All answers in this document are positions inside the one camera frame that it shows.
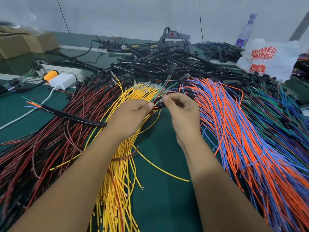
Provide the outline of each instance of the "person's left hand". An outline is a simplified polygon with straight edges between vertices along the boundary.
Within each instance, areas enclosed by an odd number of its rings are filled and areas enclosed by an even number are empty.
[[[153,106],[153,102],[146,100],[125,101],[108,119],[106,129],[124,141],[137,131]]]

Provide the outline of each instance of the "white charger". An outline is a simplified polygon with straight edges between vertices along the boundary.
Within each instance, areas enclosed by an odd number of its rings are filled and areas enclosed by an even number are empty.
[[[65,90],[76,82],[75,75],[69,73],[60,73],[56,77],[49,80],[50,86]]]

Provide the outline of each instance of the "hand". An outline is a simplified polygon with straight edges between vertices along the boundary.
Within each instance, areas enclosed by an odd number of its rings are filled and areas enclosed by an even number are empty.
[[[177,142],[185,149],[187,144],[201,138],[199,105],[183,93],[172,93],[163,97],[163,102],[172,116]]]
[[[106,129],[115,134],[120,141],[124,141],[137,131],[153,106],[153,102],[145,100],[125,101],[108,119]]]

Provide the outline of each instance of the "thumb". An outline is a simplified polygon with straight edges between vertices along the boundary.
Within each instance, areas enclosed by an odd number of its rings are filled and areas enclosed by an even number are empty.
[[[149,103],[146,103],[144,106],[142,106],[137,112],[141,116],[145,117],[152,110],[153,107],[154,107],[154,103],[149,102]]]
[[[175,104],[175,102],[166,95],[163,96],[163,102],[170,111],[171,115],[175,114],[175,112],[177,112],[177,110],[179,109],[179,107]]]

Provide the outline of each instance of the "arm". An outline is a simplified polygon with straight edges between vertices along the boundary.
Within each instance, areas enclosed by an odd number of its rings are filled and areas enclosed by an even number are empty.
[[[152,107],[144,100],[124,102],[86,151],[9,231],[86,231],[115,150],[136,132]]]
[[[163,101],[187,160],[203,230],[271,231],[203,140],[198,104],[181,93],[169,94]]]

